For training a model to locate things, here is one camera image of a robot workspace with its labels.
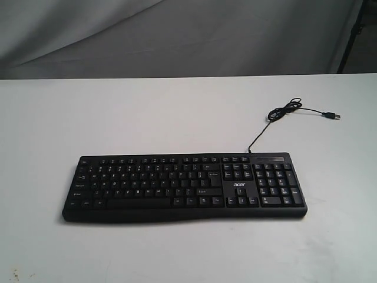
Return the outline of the grey backdrop cloth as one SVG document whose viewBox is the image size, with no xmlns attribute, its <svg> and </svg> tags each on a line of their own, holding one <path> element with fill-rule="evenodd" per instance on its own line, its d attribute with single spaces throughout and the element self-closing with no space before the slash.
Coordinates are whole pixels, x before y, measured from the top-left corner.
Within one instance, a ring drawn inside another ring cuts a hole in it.
<svg viewBox="0 0 377 283">
<path fill-rule="evenodd" d="M 2 1 L 1 77 L 328 73 L 339 1 Z"/>
</svg>

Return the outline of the black tripod stand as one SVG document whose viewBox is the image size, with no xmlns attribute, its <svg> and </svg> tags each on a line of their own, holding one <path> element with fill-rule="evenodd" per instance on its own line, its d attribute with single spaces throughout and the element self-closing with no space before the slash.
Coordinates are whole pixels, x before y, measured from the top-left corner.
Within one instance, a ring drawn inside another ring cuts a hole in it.
<svg viewBox="0 0 377 283">
<path fill-rule="evenodd" d="M 347 60 L 349 58 L 349 55 L 351 53 L 352 47 L 354 45 L 354 42 L 356 40 L 356 36 L 360 33 L 360 30 L 363 29 L 363 25 L 361 24 L 363 15 L 365 13 L 366 7 L 368 6 L 369 1 L 368 0 L 363 0 L 360 8 L 358 9 L 358 14 L 353 22 L 352 28 L 349 33 L 349 38 L 346 44 L 346 47 L 344 49 L 343 55 L 341 57 L 338 69 L 336 71 L 337 74 L 343 73 L 343 70 L 345 68 L 345 65 L 347 63 Z"/>
</svg>

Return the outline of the black acer keyboard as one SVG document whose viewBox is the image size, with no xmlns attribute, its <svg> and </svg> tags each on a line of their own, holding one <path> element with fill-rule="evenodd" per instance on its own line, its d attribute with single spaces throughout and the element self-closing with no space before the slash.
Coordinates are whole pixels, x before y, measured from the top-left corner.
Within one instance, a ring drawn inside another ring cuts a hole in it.
<svg viewBox="0 0 377 283">
<path fill-rule="evenodd" d="M 68 222 L 156 223 L 302 218 L 288 153 L 83 156 L 62 210 Z"/>
</svg>

